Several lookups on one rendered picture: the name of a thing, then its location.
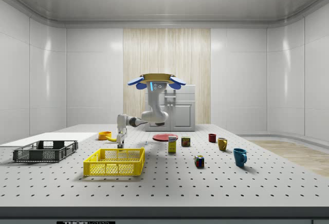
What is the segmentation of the yellow basket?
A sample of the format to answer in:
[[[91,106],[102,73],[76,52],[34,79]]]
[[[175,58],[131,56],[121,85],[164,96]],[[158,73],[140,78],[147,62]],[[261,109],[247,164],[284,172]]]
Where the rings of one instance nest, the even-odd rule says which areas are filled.
[[[85,176],[138,176],[145,162],[142,148],[101,148],[83,162]]]

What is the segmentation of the yellow and white box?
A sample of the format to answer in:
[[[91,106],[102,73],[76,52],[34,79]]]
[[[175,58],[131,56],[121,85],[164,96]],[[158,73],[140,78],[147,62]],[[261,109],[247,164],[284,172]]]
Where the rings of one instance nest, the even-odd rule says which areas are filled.
[[[168,136],[168,152],[169,153],[176,152],[176,141],[177,141],[176,135]]]

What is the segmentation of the white cabinet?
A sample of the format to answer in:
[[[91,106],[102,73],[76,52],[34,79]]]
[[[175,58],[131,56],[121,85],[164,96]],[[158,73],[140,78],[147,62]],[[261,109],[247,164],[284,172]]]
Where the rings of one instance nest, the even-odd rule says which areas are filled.
[[[169,117],[163,126],[154,123],[145,125],[146,131],[178,132],[195,130],[195,86],[185,85],[175,90],[167,87],[159,95],[159,104],[162,111]]]

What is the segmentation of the drone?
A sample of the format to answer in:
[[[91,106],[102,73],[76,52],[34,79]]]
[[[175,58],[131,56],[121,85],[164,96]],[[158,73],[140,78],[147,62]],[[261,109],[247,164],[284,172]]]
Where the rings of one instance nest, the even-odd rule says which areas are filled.
[[[148,83],[150,83],[151,91],[153,91],[156,87],[154,85],[156,82],[165,82],[169,83],[169,86],[173,89],[181,89],[182,85],[186,85],[186,82],[177,78],[173,74],[166,73],[147,73],[142,74],[141,76],[130,80],[128,85],[136,85],[137,89],[145,89],[148,87]]]

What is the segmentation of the dark grey basket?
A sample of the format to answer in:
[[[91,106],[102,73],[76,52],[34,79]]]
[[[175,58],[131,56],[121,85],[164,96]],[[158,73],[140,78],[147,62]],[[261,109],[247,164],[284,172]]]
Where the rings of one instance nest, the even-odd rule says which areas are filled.
[[[15,162],[59,162],[77,149],[77,140],[39,140],[16,148],[13,151],[13,160]]]

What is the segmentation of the blue mug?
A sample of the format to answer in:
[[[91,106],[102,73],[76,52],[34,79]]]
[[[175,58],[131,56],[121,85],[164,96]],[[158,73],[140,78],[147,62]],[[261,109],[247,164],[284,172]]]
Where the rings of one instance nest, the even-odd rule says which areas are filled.
[[[247,152],[242,148],[235,148],[233,150],[233,155],[235,159],[235,164],[238,167],[243,167],[247,162]]]

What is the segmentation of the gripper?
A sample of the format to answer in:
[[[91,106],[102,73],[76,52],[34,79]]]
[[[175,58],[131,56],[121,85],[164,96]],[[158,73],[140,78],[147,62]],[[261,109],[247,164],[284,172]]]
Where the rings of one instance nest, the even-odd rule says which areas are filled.
[[[118,146],[123,146],[125,138],[126,138],[126,131],[125,130],[119,131],[116,137],[116,142]]]

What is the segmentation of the red plate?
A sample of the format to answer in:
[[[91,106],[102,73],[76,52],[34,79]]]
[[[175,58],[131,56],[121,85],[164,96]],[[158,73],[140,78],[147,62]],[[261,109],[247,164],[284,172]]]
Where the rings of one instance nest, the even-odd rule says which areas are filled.
[[[178,139],[176,134],[156,134],[153,136],[153,140],[160,142],[173,142]]]

